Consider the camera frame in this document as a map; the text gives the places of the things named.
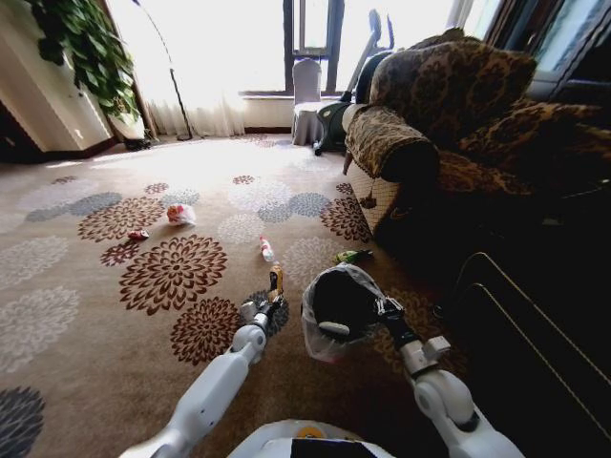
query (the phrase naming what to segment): red object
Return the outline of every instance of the red object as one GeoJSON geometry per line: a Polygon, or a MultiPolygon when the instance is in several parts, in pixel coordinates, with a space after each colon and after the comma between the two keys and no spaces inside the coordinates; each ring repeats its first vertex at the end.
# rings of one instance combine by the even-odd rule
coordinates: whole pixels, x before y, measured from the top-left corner
{"type": "Polygon", "coordinates": [[[127,237],[132,240],[147,240],[150,236],[146,231],[130,231],[127,233],[127,237]]]}

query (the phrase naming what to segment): small bottle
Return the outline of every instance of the small bottle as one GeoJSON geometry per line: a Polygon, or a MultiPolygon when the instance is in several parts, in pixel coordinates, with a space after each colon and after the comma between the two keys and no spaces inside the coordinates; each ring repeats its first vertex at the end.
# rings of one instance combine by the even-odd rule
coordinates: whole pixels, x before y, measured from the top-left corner
{"type": "Polygon", "coordinates": [[[259,242],[261,244],[261,253],[263,254],[263,258],[267,262],[274,261],[274,252],[271,249],[271,245],[269,244],[269,241],[267,241],[267,239],[264,236],[260,236],[259,242]]]}
{"type": "Polygon", "coordinates": [[[284,293],[283,289],[283,269],[280,263],[276,260],[274,265],[269,270],[269,292],[267,293],[267,300],[274,302],[278,296],[282,296],[284,293]]]}

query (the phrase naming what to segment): carpet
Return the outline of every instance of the carpet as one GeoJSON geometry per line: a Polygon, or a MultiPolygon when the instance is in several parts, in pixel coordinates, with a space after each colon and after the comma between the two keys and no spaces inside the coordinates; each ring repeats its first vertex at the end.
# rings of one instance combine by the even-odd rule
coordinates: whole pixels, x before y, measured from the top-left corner
{"type": "MultiPolygon", "coordinates": [[[[158,146],[0,170],[0,454],[108,457],[158,432],[183,391],[230,345],[238,307],[260,298],[270,264],[285,275],[263,359],[193,456],[226,456],[257,427],[328,422],[397,456],[421,442],[417,411],[390,338],[380,332],[338,364],[306,354],[304,288],[331,257],[361,263],[407,307],[424,337],[441,332],[432,291],[371,241],[341,174],[288,135],[158,146]],[[165,208],[192,205],[194,226],[165,208]],[[145,229],[150,238],[129,241],[145,229]]],[[[461,370],[459,353],[447,361],[461,370]]]]}

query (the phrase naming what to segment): floor lamp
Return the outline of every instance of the floor lamp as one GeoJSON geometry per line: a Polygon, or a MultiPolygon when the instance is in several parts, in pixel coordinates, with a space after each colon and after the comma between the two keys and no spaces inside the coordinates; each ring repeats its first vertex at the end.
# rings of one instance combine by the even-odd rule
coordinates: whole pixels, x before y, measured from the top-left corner
{"type": "Polygon", "coordinates": [[[182,105],[182,98],[180,97],[179,85],[177,84],[176,78],[174,77],[174,64],[172,62],[172,56],[170,55],[170,51],[168,50],[168,47],[165,44],[165,40],[163,39],[163,35],[161,35],[161,32],[159,31],[157,24],[151,17],[151,14],[149,14],[149,11],[147,11],[146,8],[144,8],[140,4],[139,0],[132,0],[132,1],[135,4],[137,4],[144,11],[144,13],[146,14],[146,17],[148,17],[149,21],[151,21],[151,24],[155,28],[155,31],[157,32],[157,35],[159,36],[159,40],[161,40],[161,44],[163,45],[163,48],[165,49],[165,53],[168,56],[168,62],[170,64],[170,77],[172,78],[172,83],[174,84],[174,91],[176,92],[176,97],[179,100],[180,111],[182,112],[182,119],[184,119],[184,124],[185,126],[187,126],[187,134],[177,135],[176,139],[178,141],[190,140],[191,138],[193,138],[193,134],[191,133],[191,126],[189,124],[189,119],[187,118],[187,113],[184,111],[184,105],[182,105]]]}

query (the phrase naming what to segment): green leaves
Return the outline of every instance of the green leaves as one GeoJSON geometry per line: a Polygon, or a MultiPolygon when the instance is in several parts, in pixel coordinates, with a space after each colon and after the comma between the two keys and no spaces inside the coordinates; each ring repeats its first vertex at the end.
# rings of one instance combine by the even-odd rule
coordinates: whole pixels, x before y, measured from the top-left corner
{"type": "Polygon", "coordinates": [[[50,38],[38,40],[38,53],[40,56],[56,65],[64,65],[64,48],[50,38]]]}
{"type": "Polygon", "coordinates": [[[45,37],[40,56],[57,65],[64,51],[73,62],[74,85],[85,85],[109,115],[139,116],[132,84],[134,64],[96,0],[24,0],[45,37]]]}

